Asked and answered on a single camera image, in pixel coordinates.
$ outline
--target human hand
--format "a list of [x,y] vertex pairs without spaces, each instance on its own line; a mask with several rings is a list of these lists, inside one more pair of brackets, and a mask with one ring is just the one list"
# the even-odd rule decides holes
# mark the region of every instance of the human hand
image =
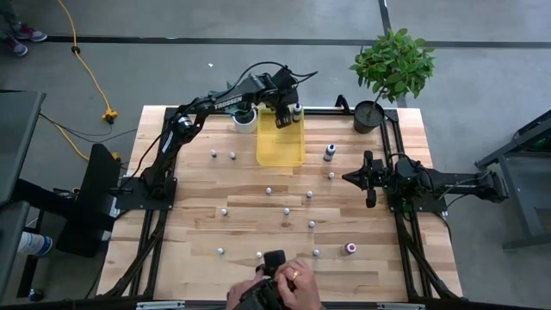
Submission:
[[[287,280],[295,285],[293,292],[287,285]],[[275,281],[283,303],[291,310],[322,309],[316,276],[304,261],[294,259],[281,265],[275,273]]]
[[239,298],[241,298],[241,295],[246,292],[247,289],[252,288],[253,285],[260,282],[263,276],[264,271],[260,269],[252,280],[245,280],[237,284],[233,284],[227,296],[226,310],[233,310],[239,304]]

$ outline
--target shoe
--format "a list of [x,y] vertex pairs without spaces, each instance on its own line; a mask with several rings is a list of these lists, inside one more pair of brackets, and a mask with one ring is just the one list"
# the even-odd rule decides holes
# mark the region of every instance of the shoe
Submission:
[[24,46],[20,41],[16,40],[12,36],[8,36],[3,40],[8,49],[16,56],[23,57],[27,55],[28,48]]
[[14,31],[14,36],[18,40],[31,40],[32,42],[40,42],[45,40],[48,36],[43,34],[34,28],[27,26],[27,24],[21,24],[18,22],[15,25],[11,25]]

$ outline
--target potted plant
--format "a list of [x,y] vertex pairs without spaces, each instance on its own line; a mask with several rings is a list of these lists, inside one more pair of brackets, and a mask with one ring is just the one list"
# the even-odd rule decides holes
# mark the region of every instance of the potted plant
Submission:
[[407,29],[396,34],[388,29],[388,34],[378,36],[371,48],[362,49],[356,55],[350,69],[358,75],[358,86],[378,93],[375,101],[363,101],[354,111],[354,129],[358,133],[368,133],[378,127],[384,118],[384,110],[377,102],[388,99],[396,101],[411,92],[415,98],[424,88],[426,79],[432,77],[434,57],[432,47],[424,47],[423,39],[412,39]]

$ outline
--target yellow extension cord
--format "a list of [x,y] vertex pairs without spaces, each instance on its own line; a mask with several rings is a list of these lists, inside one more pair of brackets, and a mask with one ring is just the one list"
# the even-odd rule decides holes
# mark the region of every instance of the yellow extension cord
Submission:
[[[74,47],[77,47],[77,30],[75,30],[75,24],[72,21],[71,14],[69,13],[69,10],[65,7],[63,2],[61,2],[61,0],[58,0],[58,3],[59,3],[59,5],[61,5],[63,10],[67,14],[67,17],[69,18],[69,22],[71,23],[71,29],[72,29],[72,45]],[[75,56],[77,56],[77,59],[81,62],[81,64],[83,64],[86,71],[90,74],[90,77],[92,78],[92,81],[94,81],[94,84],[96,85],[97,91],[99,91],[100,94],[102,94],[103,101],[105,102],[105,105],[107,106],[107,110],[105,111],[105,114],[102,116],[102,118],[105,121],[107,121],[109,124],[113,124],[113,119],[117,117],[117,112],[114,111],[113,109],[111,109],[111,105],[109,104],[109,100],[107,99],[107,96],[105,96],[105,93],[103,92],[102,88],[100,87],[99,83],[97,82],[96,77],[94,76],[94,73],[92,73],[92,70],[88,67],[88,65],[86,65],[84,60],[80,57],[80,55],[78,54],[78,51],[73,51],[73,53],[75,54]],[[71,138],[69,138],[69,136],[67,135],[65,130],[60,125],[54,124],[54,126],[61,132],[61,134],[63,134],[65,139],[71,144],[72,148],[75,150],[75,152],[81,158],[83,158],[86,161],[90,160],[86,155],[84,155],[82,152],[80,152],[80,150],[78,150],[75,143],[71,140]]]

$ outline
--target green leaves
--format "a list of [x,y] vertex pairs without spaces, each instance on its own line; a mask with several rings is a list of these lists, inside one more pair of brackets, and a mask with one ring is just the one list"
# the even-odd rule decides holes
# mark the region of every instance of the green leaves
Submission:
[[358,86],[365,85],[378,97],[390,102],[411,92],[416,98],[424,88],[427,78],[432,77],[435,59],[430,56],[432,47],[424,47],[424,39],[413,40],[402,28],[396,33],[388,29],[385,36],[371,48],[362,49],[354,57],[355,64],[350,69],[358,75]]

